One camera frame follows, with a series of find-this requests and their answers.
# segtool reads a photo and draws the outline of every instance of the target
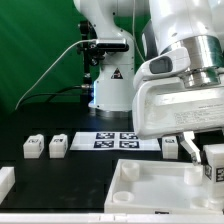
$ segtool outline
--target green screen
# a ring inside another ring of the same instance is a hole
[[[136,37],[148,21],[136,18]],[[85,18],[73,0],[0,0],[0,121],[14,111],[20,97],[73,43],[81,40],[78,23]],[[117,18],[116,24],[132,32],[132,18]],[[141,60],[136,57],[136,68]],[[97,77],[98,70],[92,70]],[[83,61],[70,51],[29,94],[53,93],[82,84]],[[44,101],[46,97],[32,99]]]

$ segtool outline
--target white tray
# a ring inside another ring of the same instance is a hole
[[[119,160],[105,213],[223,214],[209,209],[202,172],[190,163]]]

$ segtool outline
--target metal bracket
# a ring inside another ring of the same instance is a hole
[[[201,165],[201,156],[200,156],[200,150],[192,141],[194,138],[195,136],[193,131],[183,132],[182,134],[179,135],[180,144],[191,155],[192,162],[196,166]]]

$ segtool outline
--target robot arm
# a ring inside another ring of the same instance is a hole
[[[136,15],[149,13],[149,1],[137,0]],[[96,47],[105,50],[100,75],[94,82],[90,111],[105,117],[130,115],[135,90],[134,42],[131,34],[117,27],[115,16],[132,16],[133,0],[74,0],[75,6],[92,24],[97,34]]]
[[[134,129],[143,139],[180,136],[192,160],[200,164],[192,133],[224,126],[224,77],[218,73],[224,59],[210,6],[207,0],[150,0],[150,7],[161,55],[145,62],[134,78],[138,90],[133,102]],[[171,62],[177,68],[181,48],[188,52],[182,58],[190,63],[179,64],[181,69],[165,66],[161,70],[162,64]],[[160,72],[152,72],[153,64]]]

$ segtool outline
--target small white block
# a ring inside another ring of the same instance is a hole
[[[14,167],[3,167],[0,170],[0,204],[15,184]]]
[[[163,152],[163,159],[178,159],[176,152]]]
[[[178,158],[178,144],[176,136],[164,137],[162,139],[162,151],[164,159]]]
[[[67,148],[67,135],[55,135],[49,145],[50,158],[64,158]]]
[[[38,159],[44,149],[44,136],[30,136],[23,145],[25,159]]]

